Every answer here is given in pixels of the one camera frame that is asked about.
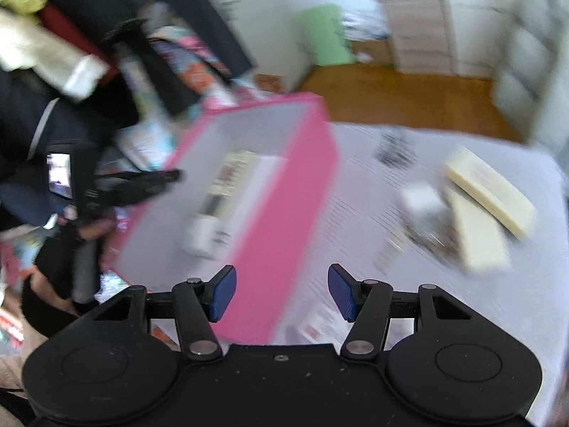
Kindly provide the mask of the person's left hand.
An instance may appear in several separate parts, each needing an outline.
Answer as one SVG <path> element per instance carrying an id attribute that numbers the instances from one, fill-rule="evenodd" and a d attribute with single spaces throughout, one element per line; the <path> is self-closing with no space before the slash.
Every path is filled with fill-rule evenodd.
<path id="1" fill-rule="evenodd" d="M 60 227 L 53 237 L 45 241 L 36 256 L 29 280 L 32 292 L 48 306 L 76 315 L 72 298 L 83 262 L 83 250 L 89 243 L 96 243 L 111 233 L 115 227 L 115 220 L 108 218 L 83 227 Z"/>

